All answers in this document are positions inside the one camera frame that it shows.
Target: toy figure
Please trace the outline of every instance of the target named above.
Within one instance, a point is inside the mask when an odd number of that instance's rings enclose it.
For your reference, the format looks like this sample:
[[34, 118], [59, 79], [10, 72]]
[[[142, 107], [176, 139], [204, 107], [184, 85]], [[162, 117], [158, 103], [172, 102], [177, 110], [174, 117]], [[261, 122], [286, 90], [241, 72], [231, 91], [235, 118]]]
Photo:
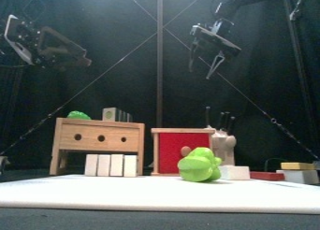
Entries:
[[181, 177], [188, 181], [213, 181], [221, 177], [221, 159], [209, 148], [196, 148], [178, 162]]
[[91, 118], [85, 114], [82, 113], [81, 111], [71, 111], [67, 115], [67, 118], [70, 119], [82, 119], [82, 120], [91, 120]]

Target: yellow block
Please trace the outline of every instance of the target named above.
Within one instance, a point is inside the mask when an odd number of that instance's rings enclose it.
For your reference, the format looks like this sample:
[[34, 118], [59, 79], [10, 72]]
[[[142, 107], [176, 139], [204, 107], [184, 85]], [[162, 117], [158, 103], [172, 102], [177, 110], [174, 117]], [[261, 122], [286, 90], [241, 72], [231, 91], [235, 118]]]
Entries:
[[315, 165], [307, 164], [307, 163], [282, 163], [282, 169], [286, 169], [286, 170], [315, 170]]

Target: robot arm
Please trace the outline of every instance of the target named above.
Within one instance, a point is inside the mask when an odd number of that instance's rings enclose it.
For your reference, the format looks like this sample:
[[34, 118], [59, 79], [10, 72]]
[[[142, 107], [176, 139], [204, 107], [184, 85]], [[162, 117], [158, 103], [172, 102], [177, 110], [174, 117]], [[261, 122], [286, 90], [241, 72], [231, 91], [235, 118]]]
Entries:
[[213, 13], [216, 18], [215, 25], [211, 27], [205, 27], [201, 24], [193, 26], [191, 35], [196, 38], [196, 40], [192, 46], [189, 70], [193, 71], [195, 60], [204, 51], [215, 52], [217, 49], [220, 49], [220, 53], [212, 64], [207, 79], [211, 78], [220, 64], [225, 60], [236, 57], [241, 52], [241, 48], [225, 38], [235, 25], [233, 17], [237, 10], [243, 6], [261, 1], [266, 0], [229, 0], [224, 3], [220, 3]]
[[33, 24], [10, 15], [4, 38], [30, 65], [42, 67], [87, 67], [86, 50], [50, 27]]

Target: red box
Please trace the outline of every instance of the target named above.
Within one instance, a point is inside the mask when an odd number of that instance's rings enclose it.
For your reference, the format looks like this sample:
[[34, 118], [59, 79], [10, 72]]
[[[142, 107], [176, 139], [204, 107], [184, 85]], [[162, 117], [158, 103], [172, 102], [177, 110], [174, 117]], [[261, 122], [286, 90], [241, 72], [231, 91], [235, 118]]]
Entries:
[[173, 129], [154, 128], [154, 172], [152, 175], [178, 175], [178, 161], [182, 158], [181, 149], [197, 147], [212, 149], [212, 134], [215, 129]]

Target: black cable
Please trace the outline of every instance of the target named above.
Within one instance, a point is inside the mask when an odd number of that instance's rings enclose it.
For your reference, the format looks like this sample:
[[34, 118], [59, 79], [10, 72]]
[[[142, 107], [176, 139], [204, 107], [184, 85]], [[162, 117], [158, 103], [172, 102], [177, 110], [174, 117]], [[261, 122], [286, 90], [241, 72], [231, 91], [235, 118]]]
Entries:
[[18, 69], [25, 67], [29, 67], [29, 65], [0, 65], [0, 68], [6, 68], [6, 69]]

